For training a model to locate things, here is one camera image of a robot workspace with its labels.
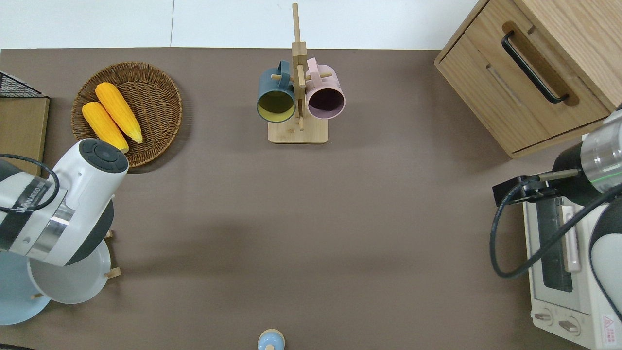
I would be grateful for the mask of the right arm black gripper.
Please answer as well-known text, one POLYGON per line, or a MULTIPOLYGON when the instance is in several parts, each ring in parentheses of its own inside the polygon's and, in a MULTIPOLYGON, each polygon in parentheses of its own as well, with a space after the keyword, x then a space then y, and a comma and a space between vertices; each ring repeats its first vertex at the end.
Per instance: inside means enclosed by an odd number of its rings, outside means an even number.
MULTIPOLYGON (((514 177, 493 186, 495 204, 500 205, 502 200, 511 192, 512 188, 526 179, 527 177, 514 177)), ((551 186, 549 181, 540 178, 529 178, 529 181, 529 185, 523 185, 514 195, 511 195, 509 202, 518 202, 527 197, 529 198, 529 202, 538 202, 559 197, 559 190, 551 186)))

